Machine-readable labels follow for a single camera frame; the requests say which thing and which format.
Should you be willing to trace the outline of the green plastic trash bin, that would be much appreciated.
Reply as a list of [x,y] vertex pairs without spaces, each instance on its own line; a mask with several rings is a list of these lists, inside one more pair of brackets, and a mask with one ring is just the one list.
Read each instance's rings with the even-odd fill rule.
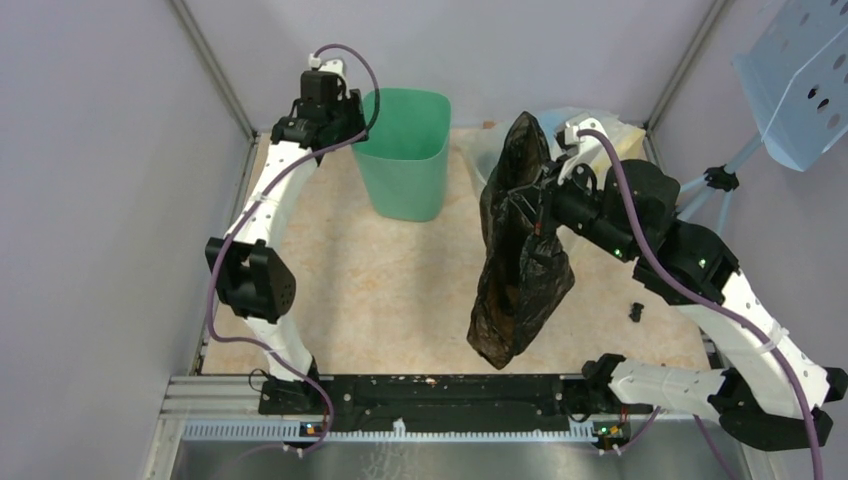
[[378,118],[353,153],[373,209],[395,220],[435,219],[447,190],[450,100],[433,91],[382,88],[363,105],[366,117]]

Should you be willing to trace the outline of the black trash bag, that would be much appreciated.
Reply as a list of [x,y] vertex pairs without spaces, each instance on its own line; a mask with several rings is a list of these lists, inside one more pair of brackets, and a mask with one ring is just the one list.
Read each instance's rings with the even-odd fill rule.
[[539,120],[522,112],[479,200],[485,261],[466,340],[497,370],[530,346],[575,285],[556,230],[537,232],[535,220],[511,202],[511,192],[533,185],[550,160]]

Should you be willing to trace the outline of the translucent white trash bag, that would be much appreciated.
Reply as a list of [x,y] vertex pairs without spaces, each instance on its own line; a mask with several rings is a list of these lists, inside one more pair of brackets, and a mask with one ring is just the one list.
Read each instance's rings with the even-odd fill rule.
[[[565,153],[563,147],[557,142],[556,134],[566,125],[577,125],[582,129],[594,129],[604,133],[622,160],[636,158],[645,137],[642,129],[624,123],[616,114],[604,110],[562,107],[535,111],[533,116],[545,135],[550,156],[553,159]],[[510,121],[498,122],[491,127],[470,130],[455,139],[477,197],[481,195],[492,170],[498,163],[511,125]],[[577,158],[569,165],[574,166],[579,163],[590,165],[598,176],[604,174],[611,166],[606,151],[592,137],[581,142]]]

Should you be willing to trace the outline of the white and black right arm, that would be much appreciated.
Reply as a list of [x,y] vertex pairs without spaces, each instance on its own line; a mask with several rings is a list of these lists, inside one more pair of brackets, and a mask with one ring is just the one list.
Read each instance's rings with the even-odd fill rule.
[[620,354],[586,363],[586,397],[600,412],[649,404],[715,422],[762,451],[824,446],[834,423],[823,407],[843,399],[843,369],[812,361],[760,303],[737,257],[707,227],[680,220],[677,180],[625,160],[598,180],[584,164],[557,164],[509,198],[535,234],[565,227],[633,267],[633,278],[693,321],[727,359],[687,370]]

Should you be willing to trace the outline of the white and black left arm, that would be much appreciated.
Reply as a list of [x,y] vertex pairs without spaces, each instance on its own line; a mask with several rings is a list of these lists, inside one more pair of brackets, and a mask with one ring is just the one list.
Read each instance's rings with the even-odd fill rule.
[[270,415],[326,414],[317,365],[291,312],[297,282],[278,249],[300,193],[323,157],[365,139],[358,90],[337,64],[300,77],[300,96],[274,125],[268,156],[244,210],[205,256],[214,296],[250,329],[245,342],[261,349],[269,368],[259,411]]

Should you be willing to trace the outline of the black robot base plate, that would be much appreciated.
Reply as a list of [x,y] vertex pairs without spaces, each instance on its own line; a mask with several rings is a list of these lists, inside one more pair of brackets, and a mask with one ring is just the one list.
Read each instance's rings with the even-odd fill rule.
[[260,414],[312,416],[333,433],[389,431],[396,421],[412,433],[554,432],[651,410],[566,374],[336,375],[316,386],[269,377],[259,394]]

